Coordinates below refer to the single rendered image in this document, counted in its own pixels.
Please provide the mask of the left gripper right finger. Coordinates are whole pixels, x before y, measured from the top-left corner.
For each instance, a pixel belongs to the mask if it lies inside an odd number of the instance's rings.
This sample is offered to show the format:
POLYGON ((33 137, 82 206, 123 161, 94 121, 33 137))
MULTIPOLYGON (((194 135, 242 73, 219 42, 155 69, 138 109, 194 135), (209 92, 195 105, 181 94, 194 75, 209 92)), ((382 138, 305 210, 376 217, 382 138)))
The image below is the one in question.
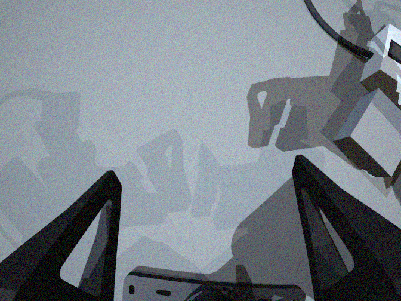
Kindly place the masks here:
POLYGON ((347 193, 303 155, 292 176, 315 301, 401 301, 401 229, 347 193), (352 255, 346 265, 320 209, 352 255))

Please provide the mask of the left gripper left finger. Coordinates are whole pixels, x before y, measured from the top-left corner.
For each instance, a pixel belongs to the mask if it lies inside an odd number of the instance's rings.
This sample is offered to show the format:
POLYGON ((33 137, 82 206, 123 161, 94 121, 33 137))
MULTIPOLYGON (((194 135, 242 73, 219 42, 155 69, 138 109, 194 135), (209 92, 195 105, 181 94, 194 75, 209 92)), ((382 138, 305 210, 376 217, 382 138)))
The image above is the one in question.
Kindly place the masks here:
POLYGON ((0 301, 114 301, 122 185, 105 172, 67 210, 0 263, 0 301), (101 210, 78 288, 60 269, 101 210))

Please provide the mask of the white power strip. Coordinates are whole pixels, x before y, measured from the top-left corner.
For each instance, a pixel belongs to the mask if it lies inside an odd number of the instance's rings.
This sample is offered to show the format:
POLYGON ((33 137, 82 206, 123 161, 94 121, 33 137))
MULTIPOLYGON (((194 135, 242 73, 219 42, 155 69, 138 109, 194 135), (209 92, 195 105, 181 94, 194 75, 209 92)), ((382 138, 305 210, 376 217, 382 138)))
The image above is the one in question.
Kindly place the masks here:
POLYGON ((379 88, 401 108, 401 31, 388 24, 371 39, 360 82, 372 90, 379 88))

